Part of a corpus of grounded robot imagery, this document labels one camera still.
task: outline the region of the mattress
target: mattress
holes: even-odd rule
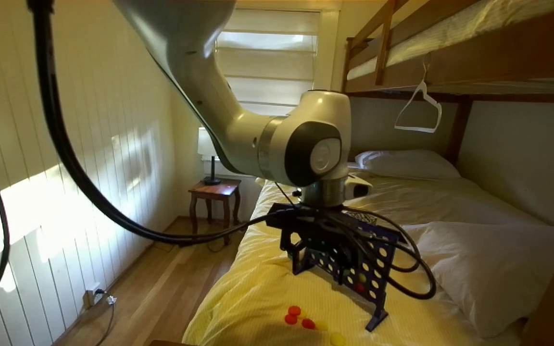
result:
[[[382,213],[415,236],[428,218],[536,224],[526,213],[486,193],[465,178],[386,178],[365,174],[372,188],[349,207]],[[265,182],[253,216],[284,197]],[[292,274],[290,259],[278,249],[276,228],[257,222],[240,241],[228,272],[217,280],[186,326],[188,343],[519,343],[520,322],[492,337],[480,337],[459,307],[438,289],[432,299],[413,299],[386,286],[388,316],[365,330],[368,305],[345,288],[330,284],[317,268]],[[393,272],[413,289],[424,289],[422,272]],[[295,305],[315,328],[284,322]]]
[[[547,13],[554,9],[554,0],[480,0],[463,11],[428,26],[426,30],[411,36],[405,41],[395,43],[388,51],[386,65],[399,63],[403,59],[463,41],[486,30],[505,26],[509,22],[519,22],[532,18],[536,15]],[[361,74],[374,70],[374,61],[367,59],[351,66],[345,78],[357,78]]]

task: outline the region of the clothes hanger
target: clothes hanger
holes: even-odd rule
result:
[[[422,63],[422,78],[418,80],[418,84],[415,86],[415,90],[411,91],[407,103],[397,111],[395,118],[393,118],[393,128],[397,130],[409,130],[409,132],[436,132],[438,124],[442,122],[442,105],[428,93],[428,84],[426,84],[426,68],[428,65]],[[405,109],[411,105],[413,97],[417,95],[417,91],[422,93],[422,99],[436,109],[436,116],[434,116],[434,124],[432,126],[415,126],[415,124],[403,124],[403,113]]]

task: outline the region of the electrical outlet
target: electrical outlet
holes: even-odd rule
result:
[[[105,289],[101,288],[99,282],[88,286],[82,293],[82,309],[90,309],[97,305],[105,295]]]

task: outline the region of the bed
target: bed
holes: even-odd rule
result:
[[[407,230],[438,282],[434,297],[411,299],[386,286],[388,316],[365,330],[365,301],[318,268],[292,274],[278,249],[280,230],[255,222],[182,341],[519,343],[554,272],[554,226],[484,191],[434,151],[372,149],[355,161],[351,174],[370,188],[345,205],[386,214]],[[282,201],[265,182],[253,216]],[[418,270],[392,272],[413,289],[428,286]],[[286,320],[292,309],[299,311],[293,322]]]
[[[342,90],[554,93],[554,0],[388,0],[347,38]]]

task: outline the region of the window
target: window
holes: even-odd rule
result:
[[[320,11],[234,9],[217,38],[215,55],[242,107],[286,115],[305,90],[318,86],[320,22]]]

